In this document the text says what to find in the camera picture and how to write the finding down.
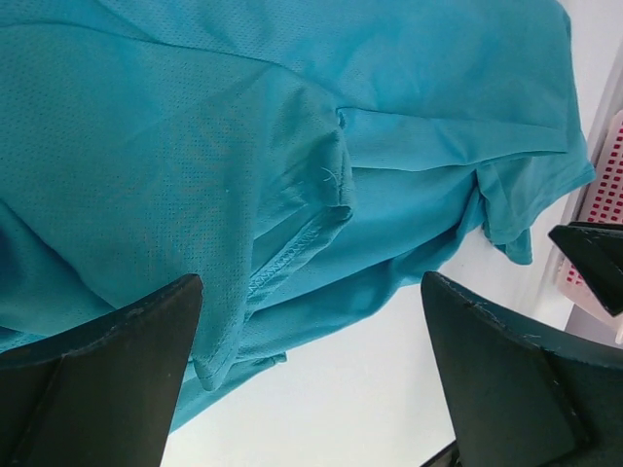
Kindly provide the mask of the teal t-shirt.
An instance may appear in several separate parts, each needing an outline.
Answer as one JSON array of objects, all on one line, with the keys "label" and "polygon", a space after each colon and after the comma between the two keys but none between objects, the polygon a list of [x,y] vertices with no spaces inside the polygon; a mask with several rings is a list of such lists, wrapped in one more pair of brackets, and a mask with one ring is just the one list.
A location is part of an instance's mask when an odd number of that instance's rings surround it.
[{"label": "teal t-shirt", "polygon": [[594,170],[556,1],[5,1],[1,347],[203,282],[173,426]]}]

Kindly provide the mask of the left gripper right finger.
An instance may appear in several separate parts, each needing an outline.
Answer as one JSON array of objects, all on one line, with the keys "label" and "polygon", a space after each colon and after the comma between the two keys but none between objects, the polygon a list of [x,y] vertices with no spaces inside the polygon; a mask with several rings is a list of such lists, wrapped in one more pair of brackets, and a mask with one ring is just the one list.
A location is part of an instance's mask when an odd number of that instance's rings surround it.
[{"label": "left gripper right finger", "polygon": [[455,438],[429,466],[619,466],[622,351],[439,272],[421,298]]}]

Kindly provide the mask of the white plastic basket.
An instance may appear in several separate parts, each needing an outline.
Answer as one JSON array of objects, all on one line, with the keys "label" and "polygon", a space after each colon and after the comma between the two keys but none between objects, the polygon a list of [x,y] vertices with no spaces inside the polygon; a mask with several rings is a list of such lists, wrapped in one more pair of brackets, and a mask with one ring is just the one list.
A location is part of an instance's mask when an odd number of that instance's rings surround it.
[{"label": "white plastic basket", "polygon": [[[597,178],[591,183],[580,204],[578,220],[590,224],[622,226],[622,111],[610,121],[605,139],[597,146]],[[614,333],[614,342],[622,343],[622,316],[612,316],[590,289],[580,271],[563,259],[557,275],[559,290],[575,305],[601,321]]]}]

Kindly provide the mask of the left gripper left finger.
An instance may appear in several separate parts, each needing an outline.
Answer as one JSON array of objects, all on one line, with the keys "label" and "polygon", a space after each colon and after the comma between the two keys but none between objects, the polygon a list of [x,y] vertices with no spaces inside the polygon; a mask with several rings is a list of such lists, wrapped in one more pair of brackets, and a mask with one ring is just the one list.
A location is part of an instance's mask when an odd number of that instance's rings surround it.
[{"label": "left gripper left finger", "polygon": [[187,274],[2,353],[2,465],[160,465],[201,307]]}]

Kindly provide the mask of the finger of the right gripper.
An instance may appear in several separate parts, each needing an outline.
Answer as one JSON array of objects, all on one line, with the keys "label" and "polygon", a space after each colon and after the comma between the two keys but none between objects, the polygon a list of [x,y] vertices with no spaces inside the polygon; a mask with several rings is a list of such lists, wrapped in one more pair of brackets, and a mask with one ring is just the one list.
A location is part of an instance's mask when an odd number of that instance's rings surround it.
[{"label": "finger of the right gripper", "polygon": [[549,237],[578,270],[609,316],[622,313],[622,225],[571,222]]}]

